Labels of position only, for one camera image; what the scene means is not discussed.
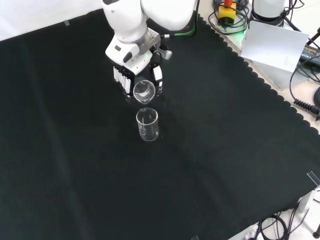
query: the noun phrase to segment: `black cloth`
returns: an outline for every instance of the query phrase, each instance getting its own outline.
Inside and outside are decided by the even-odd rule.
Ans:
[[[165,41],[153,142],[103,11],[69,22],[0,43],[0,239],[226,240],[315,187],[318,132],[203,21]]]

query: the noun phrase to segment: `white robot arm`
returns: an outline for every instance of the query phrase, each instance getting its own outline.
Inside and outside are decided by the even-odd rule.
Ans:
[[[147,27],[147,17],[170,30],[183,29],[190,21],[196,0],[102,0],[103,11],[114,36],[105,54],[113,62],[114,79],[127,97],[132,95],[134,79],[147,66],[155,52],[165,59],[170,51],[160,49],[161,38]],[[157,94],[162,90],[160,66],[152,66]]]

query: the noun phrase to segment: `connector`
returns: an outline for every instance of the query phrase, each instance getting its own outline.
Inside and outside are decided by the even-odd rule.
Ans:
[[[311,104],[308,104],[304,101],[300,101],[299,99],[295,99],[294,102],[293,102],[295,105],[298,105],[299,107],[305,109],[305,110],[308,110],[309,112],[313,113],[313,114],[316,114],[316,118],[315,120],[318,121],[320,119],[320,107],[317,107],[315,105],[311,105]]]

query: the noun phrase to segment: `cable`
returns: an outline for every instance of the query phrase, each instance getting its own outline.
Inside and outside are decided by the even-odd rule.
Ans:
[[[300,72],[299,70],[297,70],[298,73],[300,73],[302,76],[309,78],[307,75],[305,75],[304,73]]]
[[[316,34],[311,37],[310,41],[308,41],[306,44],[310,45],[313,41],[315,41],[318,37],[320,37],[320,27],[317,29]]]
[[[258,223],[258,229],[256,230],[256,233],[255,233],[255,236],[254,236],[254,238],[253,238],[253,240],[257,240],[258,239],[258,235],[259,235],[259,233],[260,233],[260,229],[262,228],[262,221],[259,221],[259,223]]]
[[[292,5],[290,21],[292,21],[292,17],[294,15],[294,8],[295,8],[295,5],[297,4],[297,2],[298,2],[298,0],[295,0],[294,4]]]
[[[278,235],[278,239],[280,239],[280,236],[279,236],[279,229],[278,229],[278,218],[280,217],[282,212],[280,212],[280,214],[278,215],[278,213],[276,214],[276,233]]]
[[[279,235],[279,229],[277,227],[277,239],[274,239],[274,240],[289,240],[289,237],[290,237],[290,234],[292,234],[298,227],[300,227],[300,225],[304,222],[308,212],[309,212],[309,209],[307,210],[307,212],[305,213],[305,215],[303,216],[302,218],[302,221],[299,223],[298,226],[296,226],[293,230],[291,230],[292,228],[292,225],[293,225],[293,222],[294,222],[294,218],[295,218],[295,215],[296,215],[296,212],[298,210],[298,206],[299,206],[299,203],[296,204],[296,206],[293,208],[292,212],[291,212],[291,215],[290,215],[290,219],[289,219],[289,223],[288,223],[288,226],[286,225],[285,221],[280,217],[281,213],[277,213],[276,215],[272,215],[270,218],[274,218],[275,221],[270,224],[269,226],[265,227],[265,228],[262,228],[260,230],[260,228],[262,227],[262,223],[266,220],[264,219],[262,222],[261,222],[261,225],[258,226],[258,231],[260,230],[260,233],[262,234],[262,237],[264,240],[271,240],[270,238],[266,237],[266,235],[264,234],[263,230],[267,229],[268,227],[270,227],[271,225],[273,225],[274,223],[277,223],[278,224],[278,221],[279,223],[281,223],[281,225],[283,226],[283,236],[280,237]]]
[[[283,236],[282,236],[282,237],[279,237],[277,240],[285,240],[286,237],[287,237],[287,235],[288,235],[288,228],[287,228],[287,225],[286,225],[285,221],[284,221],[282,218],[278,217],[278,215],[272,215],[270,218],[275,219],[277,222],[279,221],[279,222],[281,223],[281,225],[283,226],[283,231],[284,231],[284,232],[283,232]],[[264,240],[271,240],[270,238],[268,238],[268,237],[265,235],[265,233],[264,233],[263,230],[261,230],[260,232],[261,232],[261,235],[262,235],[262,237],[263,237]]]
[[[167,39],[171,37],[185,37],[185,36],[193,36],[197,33],[197,26],[198,26],[198,12],[199,12],[199,5],[200,0],[197,0],[196,7],[195,7],[195,20],[194,25],[190,31],[187,32],[179,32],[179,33],[169,33],[160,35],[161,39]]]
[[[233,1],[233,3],[236,3],[238,4],[239,8],[233,8],[233,7],[230,7],[230,6],[225,6],[223,4],[223,2],[220,2],[219,4],[213,4],[213,13],[211,13],[208,17],[208,22],[209,24],[211,25],[211,27],[218,33],[220,34],[223,34],[223,35],[233,35],[233,34],[239,34],[239,33],[243,33],[246,29],[247,29],[247,25],[249,23],[249,17],[248,17],[248,14],[249,14],[249,8],[245,5],[245,4],[248,4],[246,0],[241,0],[239,2],[237,1]],[[242,18],[237,21],[236,23],[227,23],[227,22],[223,22],[221,19],[219,19],[219,17],[217,16],[217,12],[219,11],[219,7],[222,6],[226,9],[231,9],[231,10],[234,10],[235,11],[235,14],[236,15],[239,15],[241,16]],[[219,24],[221,24],[221,26],[226,29],[226,28],[240,28],[242,27],[241,30],[239,31],[233,31],[233,32],[223,32],[221,31],[218,27],[216,27],[212,22],[211,22],[211,16],[212,15],[215,15],[217,21]]]
[[[154,56],[156,54],[159,54],[159,56],[160,56],[160,62],[159,63],[162,63],[162,53],[159,52],[159,51],[154,51],[152,56]]]
[[[300,224],[299,224],[298,226],[296,226],[296,227],[290,232],[290,234],[292,234],[293,231],[296,230],[296,229],[304,222],[304,220],[305,220],[305,218],[306,218],[309,210],[310,210],[310,208],[308,209],[308,211],[306,211],[306,213],[305,213],[304,217],[302,218],[302,221],[300,222]]]
[[[275,220],[273,223],[271,223],[270,225],[266,226],[265,228],[262,228],[261,230],[263,231],[263,230],[265,230],[265,229],[267,229],[267,228],[271,227],[273,224],[275,224],[275,223],[276,223],[276,221],[277,221],[277,220]]]
[[[294,99],[295,102],[296,102],[298,99],[295,98],[294,94],[292,93],[292,89],[291,89],[292,78],[294,77],[294,75],[295,75],[296,71],[298,70],[298,68],[300,68],[300,69],[302,70],[301,67],[302,67],[303,65],[305,65],[307,62],[311,61],[312,59],[316,59],[316,58],[318,58],[318,57],[320,57],[320,54],[318,54],[318,55],[316,55],[316,56],[314,56],[314,57],[308,58],[308,59],[305,60],[303,63],[301,63],[299,66],[297,66],[297,67],[295,68],[295,70],[293,71],[293,73],[292,73],[292,75],[291,75],[291,78],[290,78],[290,82],[289,82],[289,90],[290,90],[290,94],[291,94],[291,96],[292,96],[292,98]]]
[[[299,2],[302,3],[302,5],[298,6],[298,7],[294,7],[294,9],[300,9],[305,5],[305,3],[303,1],[299,0]]]
[[[284,17],[284,20],[289,24],[289,26],[290,26],[293,30],[295,30],[295,31],[297,31],[297,32],[301,32],[301,30],[300,30],[299,28],[297,28],[287,17]],[[312,39],[310,39],[309,37],[308,37],[308,39],[309,39],[309,41],[310,41],[311,43],[313,43],[318,49],[320,49],[320,46],[318,46]]]
[[[320,87],[315,91],[313,95],[313,103],[317,107],[320,107]]]
[[[308,78],[312,79],[312,80],[313,80],[314,82],[316,82],[316,83],[320,83],[320,79],[315,75],[315,72],[312,70],[312,68],[310,68],[310,72],[312,73],[312,75],[315,76],[316,79],[313,78],[312,76],[310,76],[304,69],[302,69],[300,64],[297,64],[297,65],[298,65],[298,67],[300,68],[300,70],[301,70],[302,72],[304,72],[305,77],[308,77]]]
[[[310,68],[310,72],[311,72],[312,75],[317,79],[317,81],[315,81],[315,82],[320,83],[320,79],[319,79],[318,76],[315,74],[315,72],[314,72],[314,70],[313,70],[313,67]]]

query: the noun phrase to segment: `table leg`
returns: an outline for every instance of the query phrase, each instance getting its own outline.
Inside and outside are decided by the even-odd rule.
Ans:
[[[309,208],[309,205],[310,205],[311,201],[314,199],[316,192],[317,192],[316,190],[313,190],[313,191],[307,193],[306,195],[304,195],[300,199],[300,203],[298,206],[298,211],[300,213],[303,213],[304,211],[306,211]]]
[[[313,233],[313,236],[316,239],[320,238],[320,225],[319,225],[318,229]]]

